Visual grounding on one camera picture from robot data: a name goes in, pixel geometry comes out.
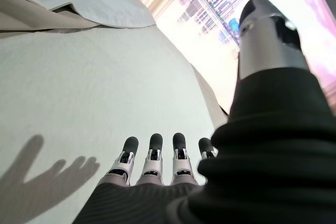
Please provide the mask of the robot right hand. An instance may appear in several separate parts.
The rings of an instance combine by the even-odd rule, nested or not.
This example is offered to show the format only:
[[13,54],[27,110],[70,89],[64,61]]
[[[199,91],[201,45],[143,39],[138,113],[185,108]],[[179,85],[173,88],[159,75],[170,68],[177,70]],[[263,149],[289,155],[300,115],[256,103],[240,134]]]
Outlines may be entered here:
[[240,16],[237,82],[227,122],[198,142],[200,186],[182,133],[162,183],[162,136],[136,185],[129,137],[75,223],[335,223],[335,117],[297,30],[269,0]]

